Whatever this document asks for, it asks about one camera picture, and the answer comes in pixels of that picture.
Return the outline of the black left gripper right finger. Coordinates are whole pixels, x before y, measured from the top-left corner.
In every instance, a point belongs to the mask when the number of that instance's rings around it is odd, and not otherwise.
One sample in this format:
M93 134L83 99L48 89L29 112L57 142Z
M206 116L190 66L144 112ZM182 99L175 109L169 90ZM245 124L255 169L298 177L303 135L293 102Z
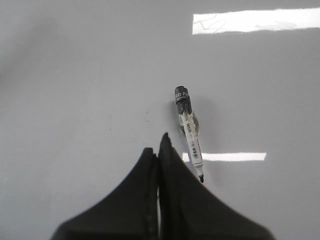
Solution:
M264 226L213 195L188 169L165 133L159 146L162 240L273 240Z

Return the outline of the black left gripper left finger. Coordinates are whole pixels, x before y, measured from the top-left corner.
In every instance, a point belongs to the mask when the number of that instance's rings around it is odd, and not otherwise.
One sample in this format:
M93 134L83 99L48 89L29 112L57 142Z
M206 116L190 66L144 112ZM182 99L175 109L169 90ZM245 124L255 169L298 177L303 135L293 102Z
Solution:
M158 239L158 167L145 148L126 178L103 200L62 223L53 240Z

